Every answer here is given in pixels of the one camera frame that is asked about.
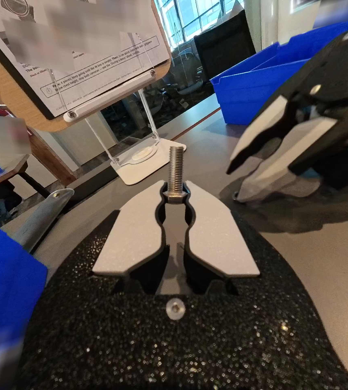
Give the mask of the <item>printed instruction sheet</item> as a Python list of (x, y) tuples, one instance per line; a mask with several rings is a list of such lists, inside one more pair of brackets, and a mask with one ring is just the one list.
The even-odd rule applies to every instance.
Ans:
[(152, 1), (0, 1), (0, 64), (49, 120), (169, 59)]

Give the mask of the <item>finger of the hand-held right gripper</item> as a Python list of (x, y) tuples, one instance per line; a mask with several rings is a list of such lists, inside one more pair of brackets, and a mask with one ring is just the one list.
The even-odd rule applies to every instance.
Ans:
[(288, 166), (315, 141), (329, 131), (337, 120), (318, 117), (296, 125), (267, 159), (250, 158), (249, 172), (238, 191), (245, 192), (247, 202), (262, 201), (273, 193), (304, 198), (318, 190), (320, 178), (302, 178)]
[(282, 139), (298, 123), (297, 100), (279, 96), (244, 131), (235, 146), (226, 173), (231, 174), (272, 139)]

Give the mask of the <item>black office chair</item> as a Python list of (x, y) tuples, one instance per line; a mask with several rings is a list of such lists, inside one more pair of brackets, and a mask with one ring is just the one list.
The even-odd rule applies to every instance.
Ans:
[(245, 10), (194, 37), (207, 81), (256, 54)]

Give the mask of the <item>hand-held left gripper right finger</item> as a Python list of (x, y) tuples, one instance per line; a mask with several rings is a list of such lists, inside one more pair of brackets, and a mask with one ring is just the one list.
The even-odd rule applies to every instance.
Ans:
[(191, 181), (186, 181), (186, 187), (195, 213), (188, 231), (190, 254), (219, 276), (258, 277), (260, 271), (230, 209)]

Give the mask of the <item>instruction sheet on wooden stand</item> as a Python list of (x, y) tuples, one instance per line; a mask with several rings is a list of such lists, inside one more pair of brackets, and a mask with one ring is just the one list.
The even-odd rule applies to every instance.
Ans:
[(47, 119), (37, 109), (30, 98), (21, 90), (14, 79), (10, 77), (0, 64), (0, 106), (3, 110), (7, 110), (16, 117), (23, 119), (27, 126), (36, 130), (54, 133), (62, 131), (82, 120), (85, 120), (90, 129), (93, 129), (88, 120), (90, 115), (122, 100), (134, 92), (138, 92), (147, 114), (147, 119), (151, 125), (152, 136), (147, 140), (142, 140), (136, 146), (131, 147), (130, 151), (123, 152), (119, 157), (112, 157), (109, 152), (107, 154), (111, 160), (112, 168), (124, 184), (131, 186), (141, 182), (169, 162), (169, 150), (172, 145), (184, 147), (182, 144), (163, 139), (158, 135), (143, 92), (144, 87), (162, 79), (168, 73), (171, 64), (171, 52), (160, 17), (157, 13), (157, 8), (156, 16), (165, 38), (168, 53), (170, 54), (170, 59), (164, 64), (156, 66), (152, 70), (145, 71), (141, 75), (90, 99), (76, 108), (67, 109), (64, 114), (52, 120)]

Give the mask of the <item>wood-edged desk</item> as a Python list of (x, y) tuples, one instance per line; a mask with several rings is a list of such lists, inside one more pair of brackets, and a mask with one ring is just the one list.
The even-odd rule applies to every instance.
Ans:
[(29, 155), (25, 154), (11, 162), (0, 174), (0, 183), (9, 180), (16, 175), (19, 175), (30, 187), (35, 190), (35, 192), (44, 198), (48, 198), (50, 196), (50, 192), (26, 173), (28, 168), (28, 158)]

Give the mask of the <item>wooden support post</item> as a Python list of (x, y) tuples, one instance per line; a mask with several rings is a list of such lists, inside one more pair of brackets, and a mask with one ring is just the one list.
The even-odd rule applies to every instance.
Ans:
[(35, 129), (27, 126), (33, 156), (64, 186), (77, 180), (71, 169), (44, 141)]

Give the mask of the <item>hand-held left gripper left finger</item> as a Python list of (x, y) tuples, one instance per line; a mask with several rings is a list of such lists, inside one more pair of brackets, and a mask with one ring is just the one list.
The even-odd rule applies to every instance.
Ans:
[(159, 180), (120, 209), (93, 266), (102, 276), (127, 276), (161, 254), (166, 246), (166, 182)]

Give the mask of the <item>steel hex bolt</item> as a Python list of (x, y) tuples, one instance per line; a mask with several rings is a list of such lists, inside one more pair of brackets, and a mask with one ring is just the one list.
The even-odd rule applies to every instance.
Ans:
[(170, 147), (167, 190), (163, 193), (168, 204), (182, 204), (188, 195), (183, 182), (183, 157), (183, 147)]

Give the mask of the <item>paned window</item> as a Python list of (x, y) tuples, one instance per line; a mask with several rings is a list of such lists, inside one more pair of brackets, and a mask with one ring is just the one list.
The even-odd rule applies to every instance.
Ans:
[(155, 0), (171, 50), (228, 21), (244, 9), (243, 0)]

